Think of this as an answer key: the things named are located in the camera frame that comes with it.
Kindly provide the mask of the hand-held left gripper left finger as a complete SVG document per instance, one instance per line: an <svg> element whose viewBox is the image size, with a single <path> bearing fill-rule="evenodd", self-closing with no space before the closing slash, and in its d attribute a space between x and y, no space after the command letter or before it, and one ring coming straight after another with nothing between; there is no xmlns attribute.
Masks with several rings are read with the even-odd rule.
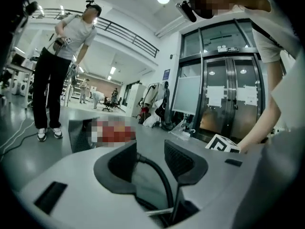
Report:
<svg viewBox="0 0 305 229"><path fill-rule="evenodd" d="M136 142L66 156L19 198L47 229L160 229L135 199Z"/></svg>

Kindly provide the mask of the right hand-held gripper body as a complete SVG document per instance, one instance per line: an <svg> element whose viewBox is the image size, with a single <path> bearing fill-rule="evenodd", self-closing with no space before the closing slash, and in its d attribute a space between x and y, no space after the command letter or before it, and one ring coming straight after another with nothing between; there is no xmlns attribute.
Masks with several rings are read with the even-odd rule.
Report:
<svg viewBox="0 0 305 229"><path fill-rule="evenodd" d="M237 144L235 144L227 137L218 134L213 136L205 148L228 153L240 153L240 148L237 146Z"/></svg>

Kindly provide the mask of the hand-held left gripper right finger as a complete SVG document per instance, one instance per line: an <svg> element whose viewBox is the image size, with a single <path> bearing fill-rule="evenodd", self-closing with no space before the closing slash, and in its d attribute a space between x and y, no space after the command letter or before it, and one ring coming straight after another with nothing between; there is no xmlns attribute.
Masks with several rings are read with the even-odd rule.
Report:
<svg viewBox="0 0 305 229"><path fill-rule="evenodd" d="M165 162L177 181L174 210L203 210L215 203L240 201L254 178L263 145L248 154L206 149L165 140Z"/></svg>

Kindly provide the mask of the person's right forearm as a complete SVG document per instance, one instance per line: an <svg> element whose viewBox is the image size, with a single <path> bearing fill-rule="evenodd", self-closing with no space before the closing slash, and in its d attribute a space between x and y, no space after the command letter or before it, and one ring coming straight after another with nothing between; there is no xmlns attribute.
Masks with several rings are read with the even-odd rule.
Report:
<svg viewBox="0 0 305 229"><path fill-rule="evenodd" d="M238 144L241 152L246 152L250 145L259 144L264 140L268 134L272 131L276 123L281 116L281 111L269 93L268 105L263 111L262 115L251 129L251 131L245 136L245 138Z"/></svg>

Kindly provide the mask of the white paper notice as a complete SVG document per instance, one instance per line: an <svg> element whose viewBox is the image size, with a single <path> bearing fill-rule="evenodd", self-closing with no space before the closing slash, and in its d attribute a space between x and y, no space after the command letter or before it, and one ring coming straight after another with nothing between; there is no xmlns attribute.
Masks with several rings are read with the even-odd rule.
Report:
<svg viewBox="0 0 305 229"><path fill-rule="evenodd" d="M207 86L206 97L209 107L221 107L222 99L224 99L224 86Z"/></svg>
<svg viewBox="0 0 305 229"><path fill-rule="evenodd" d="M245 105L257 106L257 87L256 86L247 86L237 88L237 101L244 102Z"/></svg>

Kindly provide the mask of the white panel board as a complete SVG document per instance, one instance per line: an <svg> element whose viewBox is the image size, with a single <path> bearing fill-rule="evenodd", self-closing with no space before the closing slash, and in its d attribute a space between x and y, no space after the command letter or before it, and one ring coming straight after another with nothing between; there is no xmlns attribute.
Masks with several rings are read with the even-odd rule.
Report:
<svg viewBox="0 0 305 229"><path fill-rule="evenodd" d="M200 76L179 77L173 111L195 115L200 91Z"/></svg>

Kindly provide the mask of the white plastic bag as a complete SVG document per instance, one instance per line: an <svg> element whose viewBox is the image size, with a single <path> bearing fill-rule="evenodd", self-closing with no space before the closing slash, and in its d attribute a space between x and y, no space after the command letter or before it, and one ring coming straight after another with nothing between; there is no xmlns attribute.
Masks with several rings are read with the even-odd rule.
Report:
<svg viewBox="0 0 305 229"><path fill-rule="evenodd" d="M148 118L143 122L143 126L152 128L153 125L154 125L157 121L158 121L158 118L155 117L154 115L151 115L150 117L148 117Z"/></svg>

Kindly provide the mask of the clothes rack with coats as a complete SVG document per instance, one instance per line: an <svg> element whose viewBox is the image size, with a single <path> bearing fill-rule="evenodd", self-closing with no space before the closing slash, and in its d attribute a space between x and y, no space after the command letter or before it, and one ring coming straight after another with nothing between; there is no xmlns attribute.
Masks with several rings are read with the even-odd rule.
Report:
<svg viewBox="0 0 305 229"><path fill-rule="evenodd" d="M154 127L161 127L165 131L173 129L171 122L171 113L169 109L170 90L167 81L163 83L150 84L144 91L143 98L141 98L138 105L141 107L138 123L143 125L143 122L154 115L158 121L153 125Z"/></svg>

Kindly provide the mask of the black office chair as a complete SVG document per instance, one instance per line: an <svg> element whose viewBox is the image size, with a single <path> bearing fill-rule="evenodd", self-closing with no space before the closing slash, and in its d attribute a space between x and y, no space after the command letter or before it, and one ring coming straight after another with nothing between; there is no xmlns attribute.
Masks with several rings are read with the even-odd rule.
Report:
<svg viewBox="0 0 305 229"><path fill-rule="evenodd" d="M108 111L108 112L112 112L112 103L108 101L108 98L105 97L104 101L103 101L103 105L104 107L102 108L102 111Z"/></svg>

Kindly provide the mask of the white locker cabinet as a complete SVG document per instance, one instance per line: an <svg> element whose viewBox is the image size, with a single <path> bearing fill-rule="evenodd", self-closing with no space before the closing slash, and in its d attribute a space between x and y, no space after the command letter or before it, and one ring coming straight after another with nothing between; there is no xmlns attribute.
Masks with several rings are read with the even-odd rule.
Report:
<svg viewBox="0 0 305 229"><path fill-rule="evenodd" d="M134 84L131 87L127 98L127 107L126 107L126 116L127 117L136 117L140 111L141 107L138 105L141 98L143 97L144 90L146 87L142 84Z"/></svg>

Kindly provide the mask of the white washing machine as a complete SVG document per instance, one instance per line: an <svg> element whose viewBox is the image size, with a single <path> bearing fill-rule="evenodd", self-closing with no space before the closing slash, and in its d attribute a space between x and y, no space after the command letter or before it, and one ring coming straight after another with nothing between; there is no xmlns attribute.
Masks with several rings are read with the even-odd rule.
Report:
<svg viewBox="0 0 305 229"><path fill-rule="evenodd" d="M10 86L9 86L10 93L13 94L13 95L17 95L19 93L19 82L18 82L18 80L9 79L9 83L10 83Z"/></svg>
<svg viewBox="0 0 305 229"><path fill-rule="evenodd" d="M25 97L26 93L27 93L27 88L30 85L31 84L28 84L26 81L20 82L20 85L19 85L19 95Z"/></svg>

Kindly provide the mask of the white desk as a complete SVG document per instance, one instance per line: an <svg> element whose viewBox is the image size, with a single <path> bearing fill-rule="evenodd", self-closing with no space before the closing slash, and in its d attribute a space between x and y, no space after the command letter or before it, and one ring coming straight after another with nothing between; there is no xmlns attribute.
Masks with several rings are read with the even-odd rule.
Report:
<svg viewBox="0 0 305 229"><path fill-rule="evenodd" d="M9 102L9 104L11 104L12 85L13 85L13 82L14 82L15 72L19 71L19 72L22 72L22 73L25 73L25 74L28 75L28 80L27 80L27 85L26 85L26 92L25 92L25 96L24 96L24 103L22 105L25 110L28 109L29 105L32 103L32 101L28 101L30 81L31 81L31 77L35 73L35 71L32 70L32 69L29 69L27 67L15 65L13 63L11 63L9 66L6 66L6 68L13 70L13 74L11 76L11 84L10 84L10 87L9 87L9 95L8 95L8 102Z"/></svg>

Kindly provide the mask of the person's white t-shirt torso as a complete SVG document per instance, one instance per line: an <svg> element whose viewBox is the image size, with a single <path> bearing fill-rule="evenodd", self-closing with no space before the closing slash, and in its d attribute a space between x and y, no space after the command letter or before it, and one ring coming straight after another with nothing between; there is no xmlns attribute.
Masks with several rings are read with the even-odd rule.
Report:
<svg viewBox="0 0 305 229"><path fill-rule="evenodd" d="M289 129L305 127L305 51L289 19L277 8L271 12L245 9L245 13L260 29L253 29L254 41L262 61L280 60L287 51L294 59L286 76L271 92Z"/></svg>

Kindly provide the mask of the black balcony railing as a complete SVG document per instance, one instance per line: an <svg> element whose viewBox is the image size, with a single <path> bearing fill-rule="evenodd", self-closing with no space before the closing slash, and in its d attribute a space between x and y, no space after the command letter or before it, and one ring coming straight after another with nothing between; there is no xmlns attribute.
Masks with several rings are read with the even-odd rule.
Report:
<svg viewBox="0 0 305 229"><path fill-rule="evenodd" d="M47 8L41 10L38 9L31 15L31 18L40 19L40 20L42 19L61 20L71 14L81 15L81 12L77 10L65 10L64 12L61 12L60 9L55 9L55 8ZM159 49L154 45L152 45L147 40L145 40L143 37L132 32L131 30L102 17L98 17L94 23L98 29L107 31L115 36L118 36L123 40L140 48L141 50L143 50L153 58L156 58Z"/></svg>

